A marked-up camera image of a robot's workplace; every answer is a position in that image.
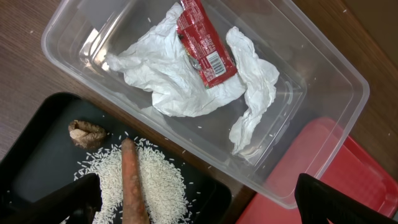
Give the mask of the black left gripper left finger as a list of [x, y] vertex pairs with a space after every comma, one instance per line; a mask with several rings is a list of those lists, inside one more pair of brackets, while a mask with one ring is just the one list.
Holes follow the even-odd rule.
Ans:
[[1, 219], [1, 223], [61, 223], [65, 220], [67, 223], [89, 224], [101, 211], [101, 206], [100, 178], [88, 174]]

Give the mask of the red snack wrapper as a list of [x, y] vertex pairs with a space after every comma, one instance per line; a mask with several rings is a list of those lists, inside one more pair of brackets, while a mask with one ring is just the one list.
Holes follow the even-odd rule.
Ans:
[[181, 0], [177, 35], [206, 88], [217, 86], [238, 71], [200, 0]]

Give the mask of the brown food scrap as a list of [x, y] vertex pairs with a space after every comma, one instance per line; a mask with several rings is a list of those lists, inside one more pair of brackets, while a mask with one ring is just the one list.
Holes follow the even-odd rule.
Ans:
[[107, 136], [101, 126], [81, 120], [73, 120], [68, 125], [68, 132], [74, 145], [83, 149], [100, 147]]

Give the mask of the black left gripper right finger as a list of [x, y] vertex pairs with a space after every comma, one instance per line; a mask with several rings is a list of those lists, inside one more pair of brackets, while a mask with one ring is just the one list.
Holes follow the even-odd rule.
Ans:
[[303, 224], [397, 224], [305, 173], [298, 176], [294, 195]]

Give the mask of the white rice pile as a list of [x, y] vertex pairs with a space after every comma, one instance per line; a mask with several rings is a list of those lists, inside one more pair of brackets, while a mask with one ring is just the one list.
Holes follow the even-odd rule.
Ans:
[[[160, 147], [146, 138], [136, 136], [139, 173], [144, 204], [151, 223], [193, 223], [198, 212], [193, 210], [197, 199], [188, 198], [187, 181], [174, 158], [168, 158]], [[96, 174], [100, 178], [102, 207], [93, 223], [123, 222], [123, 180], [121, 145], [115, 143], [87, 152], [85, 159], [77, 160], [73, 180]]]

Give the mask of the white tissue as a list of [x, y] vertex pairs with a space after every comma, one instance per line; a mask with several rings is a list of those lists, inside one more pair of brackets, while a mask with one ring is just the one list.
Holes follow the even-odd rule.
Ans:
[[240, 96], [248, 109], [231, 127], [233, 154], [250, 144], [262, 115], [276, 98], [277, 68], [259, 58], [252, 40], [237, 27], [226, 34], [237, 70], [231, 78], [212, 88], [203, 83], [177, 35], [177, 20], [187, 8], [175, 3], [156, 26], [119, 55], [107, 54], [106, 63], [124, 75], [133, 87], [149, 91], [152, 105], [167, 116], [197, 117], [209, 114]]

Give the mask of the orange carrot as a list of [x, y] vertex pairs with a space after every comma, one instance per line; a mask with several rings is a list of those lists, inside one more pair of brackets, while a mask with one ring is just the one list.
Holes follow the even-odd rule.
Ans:
[[139, 160], [134, 141], [126, 138], [121, 144], [123, 180], [123, 223], [149, 224], [142, 193]]

